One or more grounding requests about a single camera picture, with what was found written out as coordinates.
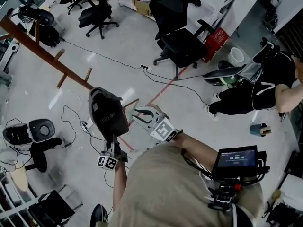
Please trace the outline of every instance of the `metal rack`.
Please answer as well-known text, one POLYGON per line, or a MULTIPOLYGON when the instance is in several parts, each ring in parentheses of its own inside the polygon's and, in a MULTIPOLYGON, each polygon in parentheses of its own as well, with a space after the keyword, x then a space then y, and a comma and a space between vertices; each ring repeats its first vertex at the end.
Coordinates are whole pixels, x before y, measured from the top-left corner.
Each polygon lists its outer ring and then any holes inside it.
POLYGON ((10 208, 9 210, 5 210, 2 206, 3 202, 0 202, 0 227, 20 227, 20 224, 22 224, 24 227, 31 227, 28 220, 33 220, 33 218, 27 209, 31 205, 35 204, 38 201, 38 198, 34 196, 30 189, 28 189, 26 192, 19 190, 9 173, 1 176, 0 190, 1 194, 4 196, 4 200, 6 200, 10 208), (9 193, 4 187, 4 184, 6 183, 9 183, 13 186, 13 189, 16 191, 17 196, 21 200, 21 204, 14 204, 12 202, 9 193))

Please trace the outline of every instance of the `small display screen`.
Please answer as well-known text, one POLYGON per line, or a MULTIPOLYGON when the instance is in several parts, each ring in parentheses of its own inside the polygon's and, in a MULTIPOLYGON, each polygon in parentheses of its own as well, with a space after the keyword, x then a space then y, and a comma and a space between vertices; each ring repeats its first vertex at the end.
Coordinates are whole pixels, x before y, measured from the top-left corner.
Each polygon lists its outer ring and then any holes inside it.
POLYGON ((255 166, 255 151, 223 152, 218 167, 255 166))

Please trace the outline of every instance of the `person's right arm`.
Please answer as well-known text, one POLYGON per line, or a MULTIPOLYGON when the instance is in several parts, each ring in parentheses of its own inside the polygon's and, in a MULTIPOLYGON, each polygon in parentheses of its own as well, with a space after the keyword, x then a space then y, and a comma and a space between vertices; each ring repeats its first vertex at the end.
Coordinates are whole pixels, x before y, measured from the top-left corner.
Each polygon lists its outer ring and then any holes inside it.
POLYGON ((218 152, 208 145, 192 138, 185 133, 178 134, 173 139, 177 146, 185 149, 209 171, 212 171, 218 152))
POLYGON ((303 99, 303 85, 289 88, 285 84, 276 86, 276 108, 280 113, 289 112, 303 99))

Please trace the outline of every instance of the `power strip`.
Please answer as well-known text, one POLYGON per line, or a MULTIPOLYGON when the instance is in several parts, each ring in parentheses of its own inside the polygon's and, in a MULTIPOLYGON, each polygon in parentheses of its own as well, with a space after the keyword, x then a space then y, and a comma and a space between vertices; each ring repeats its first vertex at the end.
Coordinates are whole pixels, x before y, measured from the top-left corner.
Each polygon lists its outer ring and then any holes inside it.
POLYGON ((89 118, 88 120, 82 122, 81 127, 84 131, 87 131, 93 124, 93 121, 91 118, 89 118))

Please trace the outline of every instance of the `white floor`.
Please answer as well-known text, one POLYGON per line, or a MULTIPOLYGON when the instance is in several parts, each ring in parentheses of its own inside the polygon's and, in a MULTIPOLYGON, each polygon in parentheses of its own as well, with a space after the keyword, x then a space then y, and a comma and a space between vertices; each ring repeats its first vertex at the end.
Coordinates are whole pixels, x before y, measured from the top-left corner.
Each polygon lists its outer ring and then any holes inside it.
MULTIPOLYGON (((153 59, 157 58, 161 52, 154 39, 158 32, 156 23, 128 8, 117 6, 115 0, 111 0, 110 3, 113 6, 112 20, 118 22, 120 27, 106 26, 103 29, 104 40, 100 39, 98 30, 91 33, 90 38, 85 36, 90 27, 79 28, 78 17, 80 17, 81 10, 75 8, 68 16, 65 6, 56 5, 52 12, 66 28, 63 37, 68 42, 136 68, 140 64, 153 66, 153 59)), ((212 63, 205 64, 200 61, 198 69, 191 66, 186 68, 180 78, 201 75, 213 70, 216 62, 224 59, 230 46, 231 43, 228 43, 216 55, 212 63)), ((96 87, 103 87, 117 96, 129 95, 128 98, 124 97, 124 104, 139 98, 138 106, 145 105, 154 99, 162 89, 161 83, 151 81, 141 70, 133 70, 74 45, 62 42, 57 48, 51 49, 46 46, 45 48, 52 55, 64 48, 65 53, 60 61, 83 78, 89 67, 92 67, 89 83, 96 87)), ((77 111, 81 106, 77 96, 79 95, 83 102, 79 115, 84 120, 89 114, 88 90, 76 82, 66 79, 62 92, 60 92, 56 85, 62 74, 23 46, 11 61, 10 68, 10 73, 14 74, 14 81, 8 92, 9 102, 5 108, 1 109, 2 120, 6 122, 12 118, 18 118, 22 122, 28 122, 33 119, 48 118, 55 124, 56 135, 72 141, 73 130, 67 122, 61 121, 63 105, 68 105, 77 111), (57 94, 60 94, 58 100, 53 106, 50 105, 57 94)), ((159 63, 154 70, 158 75, 169 78, 174 76, 174 65, 169 60, 159 63)), ((223 90, 221 87, 207 84, 199 77, 183 80, 178 84, 196 90, 208 104, 212 102, 213 92, 223 90)), ((263 110, 258 113, 255 123, 266 123, 272 127, 273 132, 260 138, 250 135, 249 128, 253 112, 236 116, 221 114, 219 121, 214 122, 204 113, 204 104, 199 97, 186 88, 169 86, 153 103, 158 104, 170 116, 176 128, 184 129, 187 134, 216 150, 249 145, 257 145, 259 151, 266 150, 267 164, 271 166, 271 170, 261 183, 265 200, 277 187, 290 152, 297 147, 288 118, 284 122, 280 122, 276 110, 263 110)), ((127 110, 128 117, 130 117, 131 110, 132 108, 127 110)), ((66 110, 63 119, 73 122, 74 113, 66 110)), ((120 144, 123 150, 129 152, 130 157, 134 157, 134 160, 138 154, 135 151, 130 152, 124 141, 134 150, 151 147, 153 141, 140 126, 132 124, 131 127, 134 128, 129 134, 121 137, 120 144)), ((77 132, 81 132, 77 118, 75 128, 77 132)), ((90 131, 95 136, 102 137, 95 126, 90 128, 90 131)), ((102 141, 93 139, 92 143, 98 150, 103 149, 102 141)), ((68 226, 87 226, 90 215, 98 203, 103 204, 108 211, 111 209, 112 189, 105 184, 104 170, 96 167, 98 154, 91 147, 87 134, 77 135, 75 142, 69 148, 49 150, 45 154, 48 161, 47 172, 40 173, 34 169, 27 171, 27 177, 37 195, 56 189, 62 184, 68 184, 79 192, 84 206, 71 218, 68 226)), ((113 173, 107 172, 106 177, 107 182, 112 185, 113 173)))

